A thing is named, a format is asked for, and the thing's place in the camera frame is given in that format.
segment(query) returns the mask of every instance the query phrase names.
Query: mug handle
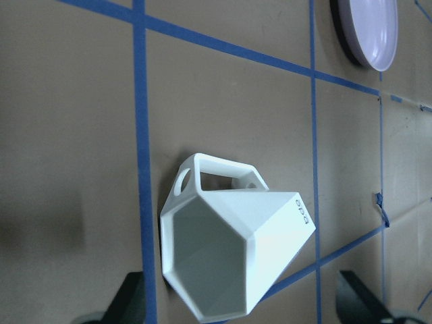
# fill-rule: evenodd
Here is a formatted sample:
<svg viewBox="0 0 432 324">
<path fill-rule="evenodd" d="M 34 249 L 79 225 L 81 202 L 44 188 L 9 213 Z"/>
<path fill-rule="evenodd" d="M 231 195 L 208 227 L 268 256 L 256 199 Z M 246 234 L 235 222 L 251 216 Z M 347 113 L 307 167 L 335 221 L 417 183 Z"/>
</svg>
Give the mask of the mug handle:
<svg viewBox="0 0 432 324">
<path fill-rule="evenodd" d="M 173 186 L 174 196 L 179 196 L 183 192 L 203 191 L 201 172 L 232 178 L 233 189 L 256 188 L 261 191 L 268 191 L 269 189 L 257 169 L 252 165 L 196 153 L 187 158 L 180 166 Z M 190 173 L 190 179 L 182 190 L 183 180 L 188 173 Z"/>
</svg>

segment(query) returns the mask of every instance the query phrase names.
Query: blue tape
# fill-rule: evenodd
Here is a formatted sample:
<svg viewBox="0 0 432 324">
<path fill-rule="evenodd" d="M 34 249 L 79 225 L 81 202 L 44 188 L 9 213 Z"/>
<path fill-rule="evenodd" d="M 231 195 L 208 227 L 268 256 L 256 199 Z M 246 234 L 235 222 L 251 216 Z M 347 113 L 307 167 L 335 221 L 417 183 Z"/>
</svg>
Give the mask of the blue tape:
<svg viewBox="0 0 432 324">
<path fill-rule="evenodd" d="M 67 3 L 82 9 L 87 9 L 98 14 L 102 14 L 124 22 L 134 22 L 137 20 L 136 14 L 127 7 L 112 3 L 106 0 L 58 0 L 59 2 Z"/>
<path fill-rule="evenodd" d="M 384 125 L 384 108 L 383 99 L 379 97 L 379 170 L 381 181 L 381 192 L 384 192 L 384 141 L 383 141 L 383 125 Z M 387 302 L 387 292 L 385 289 L 385 231 L 384 227 L 381 229 L 381 298 L 382 302 Z"/>
<path fill-rule="evenodd" d="M 315 73 L 315 2 L 309 0 L 309 47 L 310 47 L 310 102 L 312 105 L 312 158 L 313 158 L 313 200 L 315 210 L 315 259 L 321 258 L 321 239 L 319 235 L 319 195 L 318 195 L 318 146 L 317 146 L 317 80 Z M 321 269 L 315 266 L 317 324 L 322 322 Z"/>
<path fill-rule="evenodd" d="M 142 14 L 145 14 L 145 0 L 132 0 L 132 8 L 136 12 L 140 12 Z"/>
<path fill-rule="evenodd" d="M 352 250 L 353 248 L 359 246 L 363 242 L 367 241 L 369 238 L 372 238 L 373 236 L 377 235 L 378 233 L 381 233 L 382 228 L 383 228 L 382 226 L 375 228 L 372 231 L 370 231 L 369 233 L 366 233 L 365 235 L 357 238 L 356 240 L 352 241 L 351 243 L 341 247 L 340 249 L 338 249 L 338 250 L 334 251 L 333 253 L 330 253 L 326 257 L 322 258 L 319 261 L 320 267 L 328 264 L 329 262 L 333 261 L 334 259 L 342 256 L 343 254 L 347 253 L 348 251 Z"/>
<path fill-rule="evenodd" d="M 400 98 L 400 97 L 398 97 L 398 96 L 395 96 L 394 94 L 391 94 L 390 95 L 390 99 L 392 100 L 392 101 L 395 101 L 395 102 L 397 102 L 397 103 L 402 103 L 402 98 Z"/>
<path fill-rule="evenodd" d="M 172 36 L 183 41 L 201 45 L 216 51 L 231 54 L 244 59 L 249 59 L 265 65 L 270 65 L 275 68 L 301 74 L 303 76 L 311 76 L 311 70 L 298 64 L 294 64 L 270 55 L 262 54 L 251 49 L 234 45 L 217 38 L 189 30 L 163 20 L 146 16 L 146 27 L 149 30 L 160 32 L 162 34 Z"/>
<path fill-rule="evenodd" d="M 339 84 L 340 86 L 346 86 L 347 88 L 358 90 L 370 95 L 379 96 L 379 91 L 377 89 L 370 88 L 368 86 L 363 86 L 362 84 L 358 84 L 343 78 L 339 78 L 338 76 L 332 76 L 330 74 L 320 72 L 320 71 L 316 71 L 315 76 L 317 79 L 323 81 Z"/>
<path fill-rule="evenodd" d="M 387 216 L 387 213 L 385 212 L 384 208 L 383 208 L 383 195 L 382 193 L 378 192 L 377 194 L 375 194 L 376 198 L 377 198 L 377 205 L 379 206 L 379 208 L 381 208 L 381 217 L 383 218 L 384 221 L 384 225 L 386 227 L 390 227 L 390 220 L 389 217 Z"/>
<path fill-rule="evenodd" d="M 417 311 L 418 311 L 418 312 L 422 309 L 423 305 L 426 303 L 427 299 L 428 299 L 431 295 L 432 295 L 432 290 L 431 290 L 430 292 L 428 292 L 428 293 L 426 294 L 426 296 L 423 298 L 423 300 L 421 301 L 420 305 L 419 305 L 418 308 L 417 308 Z"/>
<path fill-rule="evenodd" d="M 261 298 L 261 301 L 268 299 L 268 297 L 272 297 L 274 294 L 280 292 L 281 290 L 284 290 L 285 288 L 289 287 L 293 283 L 303 279 L 307 275 L 310 275 L 316 269 L 317 269 L 317 265 L 316 263 L 314 263 L 312 265 L 309 265 L 306 268 L 303 268 L 300 271 L 297 271 L 291 276 L 275 283 L 274 285 L 271 286 L 271 288 L 267 291 L 267 293 Z"/>
<path fill-rule="evenodd" d="M 417 5 L 417 7 L 423 12 L 425 17 L 428 19 L 428 21 L 432 22 L 432 17 L 426 12 L 425 8 L 422 7 L 422 5 L 419 3 L 418 0 L 415 0 L 414 3 Z"/>
<path fill-rule="evenodd" d="M 144 1 L 133 2 L 134 10 L 144 11 Z M 146 291 L 146 323 L 157 324 L 155 245 L 151 199 L 149 108 L 147 104 L 146 30 L 144 20 L 134 23 L 134 81 L 138 189 L 142 244 L 142 268 Z"/>
<path fill-rule="evenodd" d="M 420 110 L 421 111 L 428 111 L 429 113 L 432 113 L 432 108 L 430 108 L 428 106 L 420 105 Z"/>
</svg>

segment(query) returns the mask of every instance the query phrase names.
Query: white hexagonal mug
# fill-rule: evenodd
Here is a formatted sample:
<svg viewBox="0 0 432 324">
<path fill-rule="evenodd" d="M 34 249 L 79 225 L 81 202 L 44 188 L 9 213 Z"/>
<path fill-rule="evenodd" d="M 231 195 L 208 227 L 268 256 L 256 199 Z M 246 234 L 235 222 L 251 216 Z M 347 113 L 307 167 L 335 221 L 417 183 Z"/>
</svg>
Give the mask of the white hexagonal mug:
<svg viewBox="0 0 432 324">
<path fill-rule="evenodd" d="M 201 172 L 232 178 L 232 189 L 203 190 Z M 201 323 L 242 317 L 314 230 L 299 193 L 271 192 L 255 167 L 197 153 L 161 212 L 163 275 Z"/>
</svg>

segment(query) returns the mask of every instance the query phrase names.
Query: plate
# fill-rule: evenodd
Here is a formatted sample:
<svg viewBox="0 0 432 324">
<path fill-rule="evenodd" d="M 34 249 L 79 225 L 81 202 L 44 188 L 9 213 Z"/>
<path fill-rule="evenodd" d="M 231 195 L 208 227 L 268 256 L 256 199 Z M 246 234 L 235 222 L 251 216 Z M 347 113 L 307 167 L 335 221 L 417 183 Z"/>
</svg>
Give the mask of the plate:
<svg viewBox="0 0 432 324">
<path fill-rule="evenodd" d="M 346 42 L 357 61 L 366 68 L 385 71 L 398 46 L 396 0 L 338 0 Z"/>
</svg>

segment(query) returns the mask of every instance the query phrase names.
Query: black object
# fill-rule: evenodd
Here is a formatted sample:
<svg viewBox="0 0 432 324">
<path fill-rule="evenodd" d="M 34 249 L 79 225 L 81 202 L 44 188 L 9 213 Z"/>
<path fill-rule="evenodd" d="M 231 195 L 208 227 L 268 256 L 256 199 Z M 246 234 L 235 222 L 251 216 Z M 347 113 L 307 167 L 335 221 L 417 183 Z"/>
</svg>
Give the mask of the black object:
<svg viewBox="0 0 432 324">
<path fill-rule="evenodd" d="M 404 324 L 408 319 L 426 324 L 412 317 L 393 317 L 353 271 L 338 273 L 336 313 L 342 324 Z"/>
<path fill-rule="evenodd" d="M 103 318 L 83 324 L 144 324 L 145 309 L 142 271 L 131 272 L 126 275 Z"/>
</svg>

